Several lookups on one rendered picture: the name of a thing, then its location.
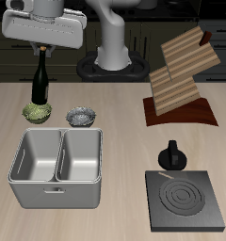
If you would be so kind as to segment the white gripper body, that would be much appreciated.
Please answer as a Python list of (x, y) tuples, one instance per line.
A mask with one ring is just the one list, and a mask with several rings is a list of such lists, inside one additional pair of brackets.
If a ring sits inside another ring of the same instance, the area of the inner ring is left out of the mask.
[(65, 8), (61, 17), (46, 22), (32, 13), (7, 9), (3, 14), (2, 33), (6, 38), (79, 49), (86, 26), (87, 17), (81, 11)]

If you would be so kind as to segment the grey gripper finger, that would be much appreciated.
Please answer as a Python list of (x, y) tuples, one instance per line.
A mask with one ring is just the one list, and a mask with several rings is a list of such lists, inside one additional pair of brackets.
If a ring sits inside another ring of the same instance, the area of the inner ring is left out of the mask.
[(34, 56), (39, 56), (40, 55), (40, 48), (37, 46), (37, 44), (34, 41), (31, 41), (31, 46), (34, 51)]
[(51, 58), (52, 57), (52, 53), (53, 51), (56, 49), (56, 46), (55, 45), (50, 45), (49, 48), (46, 49), (46, 57), (47, 58)]

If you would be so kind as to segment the dark green wine bottle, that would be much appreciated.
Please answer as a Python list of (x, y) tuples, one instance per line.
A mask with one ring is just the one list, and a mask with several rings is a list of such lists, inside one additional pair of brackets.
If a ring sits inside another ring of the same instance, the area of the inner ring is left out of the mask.
[(34, 75), (34, 79), (32, 83), (31, 100), (33, 104), (42, 105), (47, 103), (49, 81), (48, 81), (48, 75), (45, 67), (45, 56), (46, 56), (46, 48), (42, 46), (40, 48), (39, 65)]

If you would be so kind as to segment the dark kitchen cupboards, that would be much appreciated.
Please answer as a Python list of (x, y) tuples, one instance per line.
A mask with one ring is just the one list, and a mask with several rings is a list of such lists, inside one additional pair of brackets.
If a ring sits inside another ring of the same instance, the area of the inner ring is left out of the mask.
[[(57, 47), (46, 60), (51, 82), (79, 82), (76, 65), (89, 51), (101, 45), (101, 27), (96, 12), (85, 0), (65, 0), (65, 7), (80, 10), (88, 17), (84, 43), (78, 49)], [(29, 42), (2, 35), (6, 0), (0, 0), (0, 82), (31, 82), (39, 58)], [(196, 74), (196, 82), (226, 83), (226, 0), (157, 0), (155, 9), (116, 8), (125, 20), (125, 45), (146, 59), (152, 71), (165, 65), (161, 45), (195, 26), (212, 33), (210, 43), (220, 63)]]

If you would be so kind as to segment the green fluted dish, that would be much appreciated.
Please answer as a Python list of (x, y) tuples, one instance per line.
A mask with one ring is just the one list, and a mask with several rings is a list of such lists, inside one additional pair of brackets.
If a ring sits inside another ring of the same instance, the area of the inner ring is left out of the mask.
[(22, 111), (22, 115), (31, 123), (42, 124), (51, 115), (52, 107), (50, 104), (27, 104)]

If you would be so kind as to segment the grey fluted dish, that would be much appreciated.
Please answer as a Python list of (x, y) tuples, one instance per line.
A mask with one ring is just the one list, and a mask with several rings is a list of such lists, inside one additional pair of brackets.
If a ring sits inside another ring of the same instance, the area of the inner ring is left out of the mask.
[(96, 118), (96, 113), (89, 107), (78, 106), (66, 115), (66, 121), (71, 127), (90, 127)]

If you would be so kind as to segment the wooden slat tray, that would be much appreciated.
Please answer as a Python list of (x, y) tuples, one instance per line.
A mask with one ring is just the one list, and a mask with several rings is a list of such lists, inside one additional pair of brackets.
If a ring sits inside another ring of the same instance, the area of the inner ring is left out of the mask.
[(147, 126), (188, 122), (218, 125), (193, 79), (220, 63), (209, 43), (211, 36), (196, 26), (161, 45), (166, 65), (149, 74), (153, 96), (143, 100)]

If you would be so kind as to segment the white two-bin basket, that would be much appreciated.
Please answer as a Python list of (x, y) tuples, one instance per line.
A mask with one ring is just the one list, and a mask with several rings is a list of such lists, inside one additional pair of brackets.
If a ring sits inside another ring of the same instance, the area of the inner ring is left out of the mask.
[(28, 128), (8, 183), (23, 208), (95, 208), (101, 197), (102, 153), (99, 128)]

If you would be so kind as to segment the dark grey stove plate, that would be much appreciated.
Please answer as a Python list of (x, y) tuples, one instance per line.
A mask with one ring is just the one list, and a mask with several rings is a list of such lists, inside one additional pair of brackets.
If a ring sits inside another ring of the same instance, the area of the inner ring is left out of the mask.
[(223, 232), (225, 224), (206, 170), (146, 170), (152, 232)]

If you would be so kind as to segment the flat black base plate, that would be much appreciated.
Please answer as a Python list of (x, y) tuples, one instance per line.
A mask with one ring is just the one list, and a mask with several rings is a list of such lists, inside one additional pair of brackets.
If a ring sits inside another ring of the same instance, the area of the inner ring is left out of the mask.
[(77, 63), (77, 74), (86, 83), (138, 83), (143, 82), (150, 72), (149, 63), (137, 51), (130, 51), (130, 65), (119, 71), (107, 71), (95, 64), (96, 51), (89, 51)]

